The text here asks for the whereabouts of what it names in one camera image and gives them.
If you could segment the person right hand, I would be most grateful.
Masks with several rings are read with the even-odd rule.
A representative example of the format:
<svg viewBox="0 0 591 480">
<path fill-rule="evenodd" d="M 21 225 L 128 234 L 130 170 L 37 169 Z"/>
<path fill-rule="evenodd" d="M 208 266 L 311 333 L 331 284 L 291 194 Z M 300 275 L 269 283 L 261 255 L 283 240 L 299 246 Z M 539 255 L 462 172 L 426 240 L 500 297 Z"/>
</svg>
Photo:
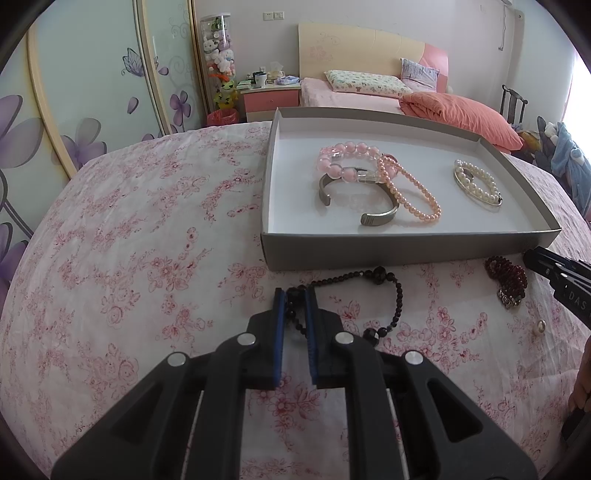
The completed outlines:
<svg viewBox="0 0 591 480">
<path fill-rule="evenodd" d="M 590 411 L 591 393 L 591 337 L 586 341 L 583 356 L 576 376 L 573 391 L 568 400 L 570 412 L 581 409 Z"/>
</svg>

